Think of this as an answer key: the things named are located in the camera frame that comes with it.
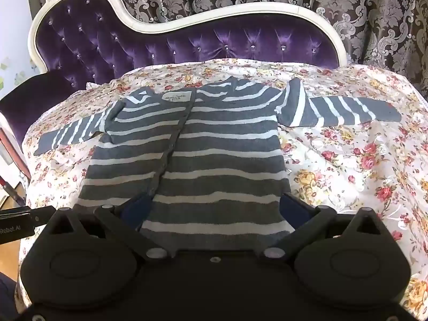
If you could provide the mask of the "grey white striped cardigan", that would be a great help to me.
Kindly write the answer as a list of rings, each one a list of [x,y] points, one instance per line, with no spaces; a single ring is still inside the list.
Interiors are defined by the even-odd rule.
[[[386,101],[306,94],[231,77],[157,94],[149,88],[39,139],[37,154],[99,136],[75,207],[118,207],[145,193],[152,211],[140,233],[171,251],[261,250],[291,225],[278,127],[400,121]]]

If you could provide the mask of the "red white object at left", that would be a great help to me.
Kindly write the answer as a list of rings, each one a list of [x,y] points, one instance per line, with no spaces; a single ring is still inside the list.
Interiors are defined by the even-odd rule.
[[[1,124],[1,209],[25,205],[30,173],[14,135]]]

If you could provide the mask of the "floral bed cover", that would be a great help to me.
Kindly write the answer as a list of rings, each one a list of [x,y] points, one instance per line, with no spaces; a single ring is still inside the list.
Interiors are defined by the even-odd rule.
[[[278,127],[289,191],[306,204],[326,205],[340,214],[369,207],[386,225],[411,267],[401,304],[418,320],[427,318],[427,102],[403,77],[365,65],[328,70],[297,63],[214,59],[154,65],[109,83],[87,87],[44,112],[29,127],[22,148],[31,171],[27,203],[72,207],[100,140],[60,146],[37,154],[39,139],[106,109],[135,90],[157,94],[201,88],[228,78],[283,89],[299,79],[311,97],[346,96],[386,101],[398,122]]]

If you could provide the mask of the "purple tufted white-framed sofa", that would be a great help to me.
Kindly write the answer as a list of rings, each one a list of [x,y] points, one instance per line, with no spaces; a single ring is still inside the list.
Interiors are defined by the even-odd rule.
[[[245,13],[150,33],[125,24],[109,0],[61,0],[35,16],[28,51],[39,74],[1,99],[1,113],[22,142],[44,112],[87,83],[139,67],[232,58],[334,69],[347,64],[337,50],[323,28],[289,14]]]

